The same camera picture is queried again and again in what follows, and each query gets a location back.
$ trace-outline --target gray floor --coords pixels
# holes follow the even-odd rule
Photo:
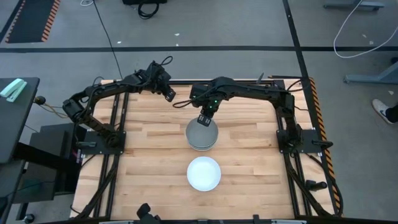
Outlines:
[[[0,2],[2,27],[16,0]],[[397,25],[396,0],[385,0],[379,12],[353,16],[341,35],[340,46],[370,46],[383,42]],[[302,46],[330,47],[348,11],[325,10],[319,0],[290,0]],[[118,47],[271,45],[293,46],[281,1],[275,0],[170,0],[159,14],[140,20],[136,11],[121,1],[98,0],[99,11],[111,41]],[[398,36],[390,45],[398,45]],[[49,41],[6,44],[0,47],[107,47],[108,41],[93,6],[62,1]],[[268,75],[300,76],[295,52],[118,52],[123,75],[146,68],[151,60],[174,56],[166,67],[173,78],[256,78]],[[371,108],[379,98],[388,105],[398,102],[397,85],[344,84],[350,73],[377,74],[389,66],[397,52],[375,52],[354,59],[338,58],[333,52],[304,52],[308,73],[315,79],[326,133],[335,143],[331,149],[337,181],[343,193],[345,216],[398,220],[397,125],[387,125]],[[118,71],[112,53],[0,54],[0,77],[39,77],[38,95],[54,106],[90,85],[97,76],[114,79]],[[33,106],[27,125],[66,123]],[[25,129],[21,141],[29,142]],[[37,223],[65,220],[72,195],[51,202],[32,203],[29,212]],[[14,223],[16,207],[9,217]]]

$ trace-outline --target green object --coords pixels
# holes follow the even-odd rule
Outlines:
[[[19,94],[24,90],[26,85],[27,82],[17,78],[0,92],[0,96],[7,97],[7,101],[13,103]]]

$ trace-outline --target yellow and black hazard tape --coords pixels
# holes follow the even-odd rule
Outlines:
[[[60,0],[54,0],[54,3],[52,5],[51,11],[50,11],[49,18],[47,19],[47,23],[45,24],[45,27],[43,30],[43,35],[42,35],[43,42],[46,42],[49,39],[51,27],[52,27],[52,24],[54,23],[55,15],[57,14],[59,7],[60,7]]]
[[[11,26],[10,26],[9,32],[8,32],[8,34],[7,34],[7,36],[6,36],[6,39],[5,39],[6,43],[8,43],[8,41],[9,41],[11,32],[12,32],[12,30],[13,30],[13,28],[14,28],[15,23],[16,23],[17,20],[18,20],[19,15],[21,14],[22,9],[24,8],[24,5],[25,5],[25,0],[22,1],[22,4],[21,4],[21,6],[20,6],[19,9],[18,9],[17,14],[15,15],[14,21],[12,22],[12,24],[11,24]]]
[[[315,82],[313,81],[313,78],[310,78],[310,83],[311,83],[311,89],[312,89],[312,95],[313,95],[313,102],[315,104],[315,110],[317,112],[317,118],[318,118],[319,128],[320,128],[320,132],[321,132],[321,137],[322,137],[323,141],[327,141],[325,126],[323,125],[323,118],[322,118],[321,108],[319,105],[317,89],[315,88]],[[334,179],[336,179],[335,172],[333,171],[333,164],[331,162],[331,156],[330,156],[329,149],[325,149],[325,157],[326,157],[326,162],[328,165],[329,174]],[[340,209],[340,198],[337,194],[337,190],[336,190],[335,186],[333,186],[332,189],[333,189],[333,196],[334,196],[335,202],[336,202],[336,207],[337,207],[337,209]]]

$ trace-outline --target wooden table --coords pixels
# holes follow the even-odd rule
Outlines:
[[[294,81],[285,80],[285,84],[289,86]],[[190,85],[172,88],[177,92],[173,102],[188,99]],[[296,106],[306,109],[304,93],[293,94]],[[113,97],[99,101],[94,116],[108,123],[112,104]],[[129,95],[126,149],[119,162],[111,219],[137,220],[137,209],[143,203],[148,203],[151,213],[163,220],[252,219],[253,214],[261,219],[293,218],[272,105],[245,98],[224,101],[213,118],[219,128],[217,143],[206,152],[193,150],[185,137],[188,122],[199,113],[200,109],[191,105],[173,108],[164,97],[149,92]],[[312,127],[308,111],[296,110],[295,114],[303,129]],[[187,167],[198,156],[212,157],[221,167],[220,184],[210,192],[199,192],[188,183]],[[74,209],[81,211],[95,193],[102,160],[103,156],[97,155],[82,168]],[[306,155],[301,155],[301,160],[306,179],[326,181],[318,164]],[[304,215],[302,194],[298,187],[296,191],[300,213]],[[313,194],[333,213],[327,189]],[[101,215],[105,207],[103,200]]]

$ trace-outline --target sneaker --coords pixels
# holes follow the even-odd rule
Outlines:
[[[383,102],[381,102],[381,101],[378,100],[378,99],[372,100],[372,106],[373,106],[373,109],[376,111],[376,113],[377,113],[378,115],[380,115],[380,117],[381,117],[385,122],[387,122],[387,123],[389,123],[389,124],[393,124],[392,122],[390,122],[390,121],[387,119],[387,116],[386,116],[386,110],[389,108],[388,106],[386,106]]]

